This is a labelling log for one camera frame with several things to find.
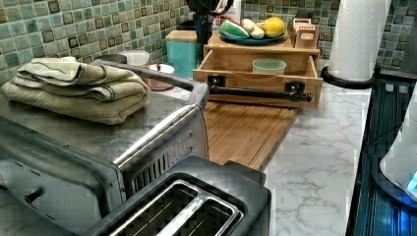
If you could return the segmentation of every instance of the stovetop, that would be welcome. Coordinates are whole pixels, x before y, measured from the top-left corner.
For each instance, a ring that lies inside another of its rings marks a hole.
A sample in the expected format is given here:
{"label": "stovetop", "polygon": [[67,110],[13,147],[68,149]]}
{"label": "stovetop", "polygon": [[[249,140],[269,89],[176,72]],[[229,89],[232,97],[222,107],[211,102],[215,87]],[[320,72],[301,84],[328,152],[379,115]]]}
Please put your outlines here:
{"label": "stovetop", "polygon": [[392,145],[415,86],[397,75],[379,75],[372,89],[346,235],[417,235],[417,212],[388,196],[371,171]]}

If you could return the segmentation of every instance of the toaster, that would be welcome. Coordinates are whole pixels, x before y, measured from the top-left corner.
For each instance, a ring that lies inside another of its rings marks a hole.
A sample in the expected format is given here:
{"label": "toaster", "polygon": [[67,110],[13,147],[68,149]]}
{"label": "toaster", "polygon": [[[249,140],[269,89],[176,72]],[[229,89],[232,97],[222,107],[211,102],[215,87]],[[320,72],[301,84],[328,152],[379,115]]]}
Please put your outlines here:
{"label": "toaster", "polygon": [[85,236],[269,234],[266,175],[233,161],[189,156],[140,190]]}

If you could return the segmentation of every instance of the plate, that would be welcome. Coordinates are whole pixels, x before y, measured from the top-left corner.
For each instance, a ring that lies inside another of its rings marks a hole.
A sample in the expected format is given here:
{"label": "plate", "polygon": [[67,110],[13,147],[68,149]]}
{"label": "plate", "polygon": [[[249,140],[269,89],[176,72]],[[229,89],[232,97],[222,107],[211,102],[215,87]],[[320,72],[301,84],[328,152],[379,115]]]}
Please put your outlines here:
{"label": "plate", "polygon": [[239,37],[229,36],[229,35],[226,35],[224,32],[222,32],[221,30],[219,30],[218,33],[220,33],[220,36],[223,40],[234,42],[234,43],[241,44],[241,45],[265,45],[265,44],[269,44],[272,42],[276,42],[285,36],[285,33],[283,33],[282,35],[278,37],[255,39],[252,37],[239,38]]}

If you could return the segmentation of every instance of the dish towel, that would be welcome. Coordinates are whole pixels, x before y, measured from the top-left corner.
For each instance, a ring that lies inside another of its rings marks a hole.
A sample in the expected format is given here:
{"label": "dish towel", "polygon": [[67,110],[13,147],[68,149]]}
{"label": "dish towel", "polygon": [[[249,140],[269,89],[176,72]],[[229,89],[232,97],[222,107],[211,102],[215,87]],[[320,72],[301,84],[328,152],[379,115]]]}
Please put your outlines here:
{"label": "dish towel", "polygon": [[123,123],[149,99],[135,73],[61,58],[35,58],[3,87],[11,100],[107,125]]}

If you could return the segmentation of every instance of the paper towel holder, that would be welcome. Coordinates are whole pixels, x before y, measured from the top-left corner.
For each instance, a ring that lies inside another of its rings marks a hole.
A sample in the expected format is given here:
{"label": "paper towel holder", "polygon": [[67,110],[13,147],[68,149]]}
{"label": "paper towel holder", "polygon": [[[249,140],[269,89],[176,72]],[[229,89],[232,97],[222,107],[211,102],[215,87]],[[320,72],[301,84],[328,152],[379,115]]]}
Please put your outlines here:
{"label": "paper towel holder", "polygon": [[345,89],[370,89],[374,85],[376,78],[380,74],[380,72],[381,72],[381,67],[376,66],[374,69],[374,74],[371,79],[369,79],[368,81],[364,81],[364,82],[352,82],[352,81],[346,81],[344,79],[332,76],[328,72],[328,67],[324,67],[322,69],[321,77],[323,78],[325,82],[336,87],[341,87]]}

